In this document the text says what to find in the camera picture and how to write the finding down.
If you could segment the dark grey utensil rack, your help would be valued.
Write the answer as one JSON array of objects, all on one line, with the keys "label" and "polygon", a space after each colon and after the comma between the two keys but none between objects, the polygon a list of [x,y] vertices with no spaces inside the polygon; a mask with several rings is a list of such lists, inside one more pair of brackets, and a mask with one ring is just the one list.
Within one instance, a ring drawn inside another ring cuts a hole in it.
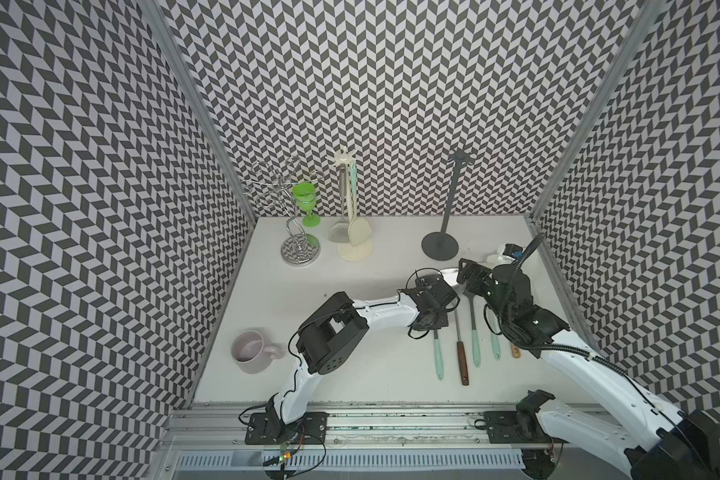
[{"label": "dark grey utensil rack", "polygon": [[447,233],[447,229],[462,170],[465,165],[474,162],[474,158],[463,150],[454,152],[451,159],[453,160],[453,170],[447,191],[440,230],[427,234],[421,242],[422,251],[429,258],[437,261],[453,259],[458,253],[458,241]]}]

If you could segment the grey spatula mint handle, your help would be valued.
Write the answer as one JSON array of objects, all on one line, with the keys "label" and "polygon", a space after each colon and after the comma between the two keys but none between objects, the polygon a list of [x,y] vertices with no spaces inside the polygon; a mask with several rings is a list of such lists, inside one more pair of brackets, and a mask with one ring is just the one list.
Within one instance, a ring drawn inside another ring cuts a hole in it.
[{"label": "grey spatula mint handle", "polygon": [[480,339],[477,331],[476,312],[474,306],[475,295],[467,290],[464,291],[464,296],[468,302],[469,313],[470,313],[470,325],[471,325],[471,341],[472,341],[472,358],[474,366],[479,368],[482,363]]},{"label": "grey spatula mint handle", "polygon": [[439,381],[443,381],[444,380],[444,362],[443,362],[442,348],[441,348],[439,333],[437,330],[433,330],[432,333],[433,333],[434,365],[435,365],[436,376]]}]

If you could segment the all steel turner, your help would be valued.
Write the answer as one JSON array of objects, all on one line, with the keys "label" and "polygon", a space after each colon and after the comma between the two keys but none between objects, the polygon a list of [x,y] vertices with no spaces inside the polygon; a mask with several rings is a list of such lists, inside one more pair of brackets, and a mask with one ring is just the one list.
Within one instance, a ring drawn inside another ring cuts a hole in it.
[{"label": "all steel turner", "polygon": [[347,218],[347,207],[346,207],[346,194],[347,194],[347,181],[346,181],[346,166],[340,164],[338,168],[338,195],[340,199],[340,218],[330,228],[329,240],[333,243],[348,243],[349,242],[349,221]]}]

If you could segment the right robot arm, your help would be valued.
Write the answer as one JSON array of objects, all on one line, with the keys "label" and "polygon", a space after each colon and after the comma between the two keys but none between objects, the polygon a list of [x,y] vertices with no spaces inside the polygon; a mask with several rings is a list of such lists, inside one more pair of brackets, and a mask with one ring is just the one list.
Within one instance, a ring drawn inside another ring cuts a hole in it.
[{"label": "right robot arm", "polygon": [[720,427],[714,420],[701,410],[686,413],[639,385],[566,321],[535,304],[522,265],[542,238],[537,235],[509,264],[460,259],[457,282],[484,299],[507,340],[565,374],[614,420],[536,390],[517,405],[522,428],[577,446],[632,479],[719,479]]}]

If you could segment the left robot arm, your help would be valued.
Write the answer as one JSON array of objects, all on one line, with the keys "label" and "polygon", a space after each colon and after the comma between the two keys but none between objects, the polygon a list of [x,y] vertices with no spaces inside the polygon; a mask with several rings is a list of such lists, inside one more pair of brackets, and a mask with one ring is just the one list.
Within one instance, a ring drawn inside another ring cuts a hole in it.
[{"label": "left robot arm", "polygon": [[291,377],[265,407],[266,418],[281,432],[296,424],[322,377],[335,372],[370,332],[401,328],[409,337],[448,325],[459,301],[454,269],[414,271],[406,286],[386,299],[354,300],[344,291],[330,296],[294,332],[287,353],[296,359]]}]

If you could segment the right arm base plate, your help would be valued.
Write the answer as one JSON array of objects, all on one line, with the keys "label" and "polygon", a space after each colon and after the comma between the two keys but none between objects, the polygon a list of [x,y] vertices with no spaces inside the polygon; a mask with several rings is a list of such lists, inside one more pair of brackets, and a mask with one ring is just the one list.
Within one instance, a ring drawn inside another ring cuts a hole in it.
[{"label": "right arm base plate", "polygon": [[519,411],[486,411],[483,413],[483,420],[492,444],[551,442],[535,415]]}]

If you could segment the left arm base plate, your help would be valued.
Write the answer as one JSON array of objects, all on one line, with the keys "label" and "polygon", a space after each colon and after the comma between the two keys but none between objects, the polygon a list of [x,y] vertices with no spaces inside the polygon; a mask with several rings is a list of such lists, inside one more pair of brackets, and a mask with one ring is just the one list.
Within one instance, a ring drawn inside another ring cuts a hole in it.
[{"label": "left arm base plate", "polygon": [[273,415],[254,413],[248,420],[246,445],[319,445],[325,441],[329,415],[307,412],[300,420],[284,425]]}]

